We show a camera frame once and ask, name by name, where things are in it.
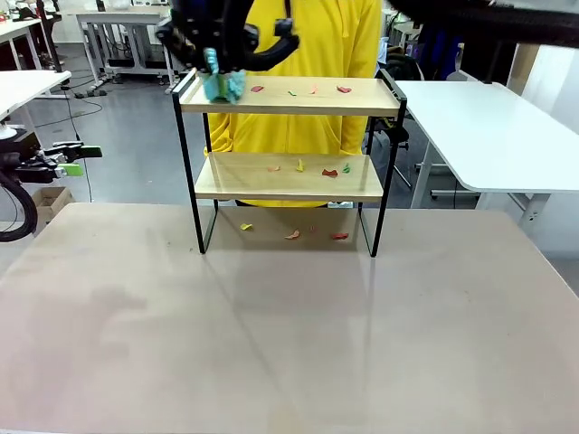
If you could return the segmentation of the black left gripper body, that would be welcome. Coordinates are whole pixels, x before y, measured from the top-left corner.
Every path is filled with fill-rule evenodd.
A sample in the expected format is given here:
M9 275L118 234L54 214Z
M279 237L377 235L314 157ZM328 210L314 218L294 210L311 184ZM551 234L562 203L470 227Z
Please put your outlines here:
M1 172L21 183L51 183L58 177L59 164L44 155L26 156L19 152L1 154Z

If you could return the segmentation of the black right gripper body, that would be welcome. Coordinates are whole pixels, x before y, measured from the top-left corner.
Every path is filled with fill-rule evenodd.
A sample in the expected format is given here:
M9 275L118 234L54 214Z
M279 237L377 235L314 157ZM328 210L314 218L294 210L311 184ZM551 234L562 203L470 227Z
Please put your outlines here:
M204 48L215 48L220 70L229 71L227 36L241 45L236 54L258 47L260 31L246 22L251 7L251 1L173 1L169 16L157 25L156 37L186 67L199 71L207 71Z

